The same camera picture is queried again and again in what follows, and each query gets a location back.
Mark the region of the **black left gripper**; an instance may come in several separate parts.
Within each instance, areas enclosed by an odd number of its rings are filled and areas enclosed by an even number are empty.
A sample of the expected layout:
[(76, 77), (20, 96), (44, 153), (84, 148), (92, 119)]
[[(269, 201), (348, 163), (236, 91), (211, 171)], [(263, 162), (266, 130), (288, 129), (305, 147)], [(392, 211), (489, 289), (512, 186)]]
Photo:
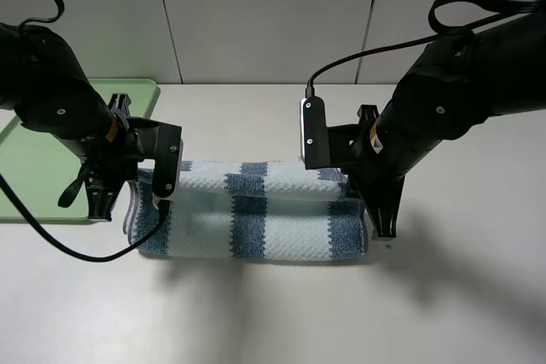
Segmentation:
[(83, 143), (82, 172), (91, 222), (111, 222), (112, 209), (125, 182), (137, 177), (141, 162), (154, 162), (155, 139), (162, 122), (130, 118), (130, 104), (127, 94), (112, 94), (108, 108), (117, 118), (113, 139)]

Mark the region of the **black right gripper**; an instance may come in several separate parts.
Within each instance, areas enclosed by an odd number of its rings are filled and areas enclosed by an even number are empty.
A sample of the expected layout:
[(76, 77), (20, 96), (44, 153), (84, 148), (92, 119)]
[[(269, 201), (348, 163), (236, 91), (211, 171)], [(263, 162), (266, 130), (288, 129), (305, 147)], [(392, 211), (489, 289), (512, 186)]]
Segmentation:
[(396, 163), (410, 146), (405, 124), (375, 123), (376, 105), (362, 104), (358, 124), (328, 128), (330, 159), (348, 177), (351, 192), (362, 198), (373, 226), (373, 240), (397, 238), (397, 218), (405, 171)]

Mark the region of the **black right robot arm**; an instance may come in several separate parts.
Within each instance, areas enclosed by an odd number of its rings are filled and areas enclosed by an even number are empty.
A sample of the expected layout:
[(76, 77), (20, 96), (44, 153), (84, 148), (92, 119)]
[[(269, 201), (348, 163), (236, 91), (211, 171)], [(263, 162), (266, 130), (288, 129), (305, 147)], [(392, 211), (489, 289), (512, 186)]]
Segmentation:
[(440, 142), (488, 118), (545, 107), (545, 1), (435, 0), (488, 12), (463, 26), (428, 14), (434, 38), (383, 109), (361, 106), (348, 127), (343, 171), (363, 199), (374, 236), (396, 235), (404, 178)]

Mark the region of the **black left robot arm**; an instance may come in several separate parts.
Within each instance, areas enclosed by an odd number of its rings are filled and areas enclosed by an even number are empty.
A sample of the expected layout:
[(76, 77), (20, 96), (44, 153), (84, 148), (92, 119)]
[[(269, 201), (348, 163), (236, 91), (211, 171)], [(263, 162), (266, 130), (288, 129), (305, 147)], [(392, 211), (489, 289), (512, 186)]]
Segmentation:
[(88, 81), (70, 46), (44, 26), (1, 26), (1, 107), (23, 127), (51, 134), (80, 160), (76, 178), (57, 204), (72, 205), (85, 190), (89, 216), (108, 221), (123, 184), (137, 165), (154, 161), (152, 192), (170, 198), (177, 187), (182, 129), (130, 113), (131, 99), (104, 101)]

